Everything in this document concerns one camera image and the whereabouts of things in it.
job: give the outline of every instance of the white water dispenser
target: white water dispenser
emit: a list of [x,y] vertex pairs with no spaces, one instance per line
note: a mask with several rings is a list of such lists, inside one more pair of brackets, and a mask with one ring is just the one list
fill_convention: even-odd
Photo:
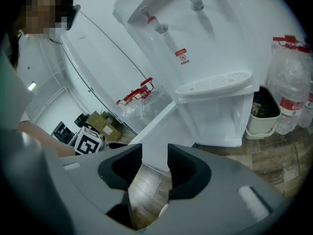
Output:
[[240,2],[117,0],[113,14],[174,101],[135,141],[151,146],[153,156],[168,142],[240,146],[260,85]]

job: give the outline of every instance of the gray plastic surface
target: gray plastic surface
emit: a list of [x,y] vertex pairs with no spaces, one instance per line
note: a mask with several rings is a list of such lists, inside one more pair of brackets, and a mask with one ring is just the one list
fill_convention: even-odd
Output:
[[[68,219],[67,224],[70,225],[74,234],[137,234],[136,231],[120,225],[105,214],[121,203],[125,191],[109,188],[97,173],[98,165],[103,160],[126,151],[130,146],[59,159],[53,151],[42,150],[29,137],[23,139],[18,133],[2,133],[2,136],[6,137],[6,145],[1,147],[1,152],[3,148],[10,151],[29,152],[26,157],[28,159],[23,161],[25,165],[31,163],[31,158],[44,158],[45,170],[48,172],[46,180],[53,183],[55,187],[53,191],[57,193],[56,203],[61,204],[60,210],[62,206],[65,207],[65,210],[60,213],[65,215],[65,221]],[[245,229],[249,234],[259,234],[283,214],[285,209],[277,209],[284,202],[282,195],[244,165],[193,148],[179,145],[176,147],[205,161],[212,172],[211,180],[207,187],[193,199],[171,200],[164,214],[142,231],[144,234],[230,235],[246,234]],[[71,163],[79,163],[80,166],[65,171],[63,166]],[[7,169],[8,178],[11,177],[11,169]],[[14,183],[13,190],[21,194],[24,189],[21,182],[20,185],[18,184],[19,179],[13,177],[11,181]],[[237,189],[244,185],[253,187],[266,204],[272,210],[277,209],[277,211],[260,223],[256,223],[237,193]],[[28,195],[29,205],[35,203],[35,200],[29,198],[31,195]],[[50,218],[52,222],[53,219],[60,217],[46,216],[46,221],[47,218]]]
[[54,187],[46,166],[46,153],[42,151],[39,143],[27,134],[21,135],[15,131],[0,130],[0,138],[1,176],[5,178],[12,194],[31,212],[28,216],[30,220],[36,218],[56,234],[73,234],[70,214]]

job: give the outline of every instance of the plastic water bottle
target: plastic water bottle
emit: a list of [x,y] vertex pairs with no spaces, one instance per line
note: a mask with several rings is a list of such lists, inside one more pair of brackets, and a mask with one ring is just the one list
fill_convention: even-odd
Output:
[[313,118],[313,81],[311,80],[310,96],[305,104],[298,124],[302,128],[308,128],[312,123],[312,118]]
[[298,49],[294,36],[273,38],[286,41],[273,57],[269,67],[267,87],[280,104],[281,116],[277,120],[276,132],[285,135],[296,127],[310,91],[310,69],[305,56]]
[[140,92],[142,98],[140,115],[141,119],[148,125],[172,102],[172,99],[168,94],[157,90],[150,92],[147,97],[143,96],[145,92],[144,89]]
[[311,70],[311,86],[310,86],[310,95],[303,109],[302,115],[298,124],[302,128],[307,128],[312,123],[313,118],[313,54],[310,52],[309,45],[306,44],[307,51],[305,53],[306,61]]

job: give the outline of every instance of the white wall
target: white wall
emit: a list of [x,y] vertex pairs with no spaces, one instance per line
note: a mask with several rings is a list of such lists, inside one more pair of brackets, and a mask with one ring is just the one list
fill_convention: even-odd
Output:
[[33,81],[36,83],[36,87],[32,91],[32,101],[26,109],[30,120],[36,118],[38,111],[44,106],[46,101],[66,85],[60,73],[59,61],[53,59],[54,53],[50,48],[49,50],[45,49],[44,51],[49,57],[47,60],[43,56],[42,47],[51,46],[47,40],[26,38],[24,36],[20,38],[18,76],[27,87]]
[[71,132],[76,133],[79,127],[74,123],[82,111],[77,107],[67,92],[60,94],[36,120],[35,124],[51,134],[62,121]]

